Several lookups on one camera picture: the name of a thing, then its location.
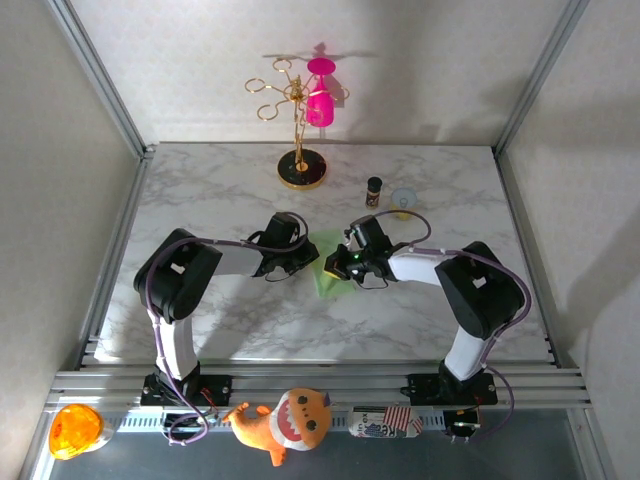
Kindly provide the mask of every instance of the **small jar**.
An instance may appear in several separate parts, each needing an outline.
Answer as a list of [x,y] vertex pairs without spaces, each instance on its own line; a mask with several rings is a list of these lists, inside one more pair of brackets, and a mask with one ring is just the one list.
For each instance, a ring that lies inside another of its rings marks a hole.
[[371,177],[367,181],[367,198],[365,205],[368,209],[374,210],[378,208],[380,201],[380,190],[382,189],[382,180],[379,177]]

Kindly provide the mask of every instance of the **white wall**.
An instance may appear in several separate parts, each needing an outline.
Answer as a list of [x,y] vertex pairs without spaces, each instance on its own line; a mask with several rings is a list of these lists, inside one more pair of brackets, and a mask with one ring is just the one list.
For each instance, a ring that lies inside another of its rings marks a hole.
[[272,57],[324,42],[352,92],[327,138],[464,145],[495,142],[566,3],[73,0],[149,140],[293,141],[292,107],[262,122],[257,108],[282,97],[244,83],[283,87]]
[[593,0],[509,149],[620,479],[640,478],[640,2]]
[[134,171],[45,2],[0,4],[0,478],[75,346]]

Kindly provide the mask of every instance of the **black round base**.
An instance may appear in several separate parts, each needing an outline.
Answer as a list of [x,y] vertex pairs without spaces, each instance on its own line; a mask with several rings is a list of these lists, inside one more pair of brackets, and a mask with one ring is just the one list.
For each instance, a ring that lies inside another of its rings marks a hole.
[[310,190],[322,183],[327,174],[327,162],[313,150],[302,149],[302,158],[307,165],[303,172],[296,168],[296,151],[285,153],[278,162],[278,175],[287,187],[295,190]]

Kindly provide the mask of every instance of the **orange plastic cup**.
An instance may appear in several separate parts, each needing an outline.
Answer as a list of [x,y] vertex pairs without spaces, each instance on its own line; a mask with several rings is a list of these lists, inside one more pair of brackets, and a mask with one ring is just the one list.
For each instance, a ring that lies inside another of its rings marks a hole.
[[69,460],[105,445],[113,428],[88,405],[74,403],[62,408],[49,431],[49,450],[58,460]]

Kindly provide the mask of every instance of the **orange stuffed toy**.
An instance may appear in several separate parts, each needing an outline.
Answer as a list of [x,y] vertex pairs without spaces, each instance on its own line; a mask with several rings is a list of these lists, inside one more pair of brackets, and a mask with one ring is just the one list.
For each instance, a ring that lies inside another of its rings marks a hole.
[[282,396],[275,410],[263,405],[256,408],[258,418],[245,416],[244,411],[249,408],[245,402],[223,421],[231,422],[240,442],[267,450],[273,466],[279,467],[287,456],[287,448],[311,450],[322,442],[331,424],[329,404],[329,394],[294,388]]

